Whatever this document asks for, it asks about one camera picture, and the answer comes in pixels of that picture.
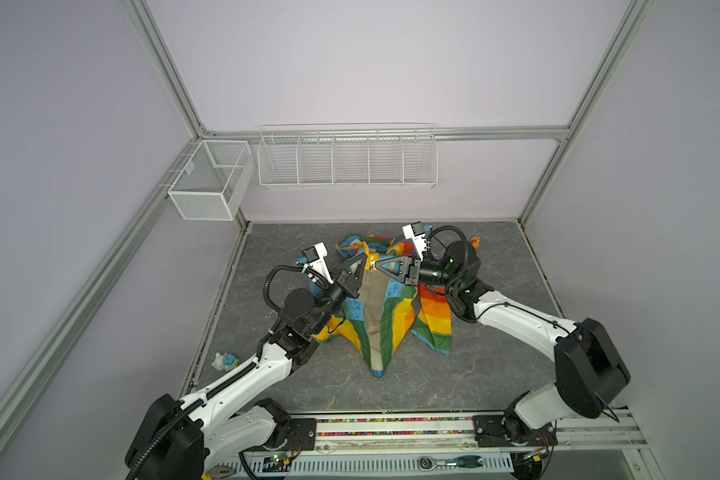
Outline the multicolour patchwork jacket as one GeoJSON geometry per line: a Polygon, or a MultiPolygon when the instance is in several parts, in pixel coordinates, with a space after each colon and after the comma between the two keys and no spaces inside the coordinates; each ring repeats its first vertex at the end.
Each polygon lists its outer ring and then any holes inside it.
{"type": "Polygon", "coordinates": [[[407,334],[447,355],[452,348],[452,311],[442,287],[405,285],[367,268],[359,297],[344,301],[315,339],[341,336],[382,377],[407,334]]]}

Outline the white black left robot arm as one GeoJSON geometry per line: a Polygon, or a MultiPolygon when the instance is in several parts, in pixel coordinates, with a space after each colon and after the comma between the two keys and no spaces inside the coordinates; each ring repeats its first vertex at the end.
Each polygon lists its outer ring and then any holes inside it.
{"type": "Polygon", "coordinates": [[[286,440],[289,414],[276,402],[257,397],[302,367],[318,347],[315,338],[344,302],[358,298],[372,260],[364,252],[322,273],[312,264],[276,265],[262,294],[276,314],[255,353],[216,381],[179,399],[155,400],[126,452],[129,479],[200,479],[209,470],[251,448],[286,440]],[[319,294],[291,290],[282,304],[270,296],[275,276],[287,271],[310,275],[319,294]]]}

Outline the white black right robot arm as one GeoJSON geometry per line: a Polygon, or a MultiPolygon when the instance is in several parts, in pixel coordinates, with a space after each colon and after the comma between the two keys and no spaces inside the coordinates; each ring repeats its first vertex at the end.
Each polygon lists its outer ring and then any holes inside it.
{"type": "Polygon", "coordinates": [[[553,362],[554,381],[517,397],[503,412],[496,437],[527,445],[558,420],[614,415],[611,403],[631,375],[602,323],[544,314],[487,285],[479,277],[481,261],[468,241],[451,243],[440,256],[385,256],[373,267],[405,285],[441,288],[459,319],[498,329],[553,362]]]}

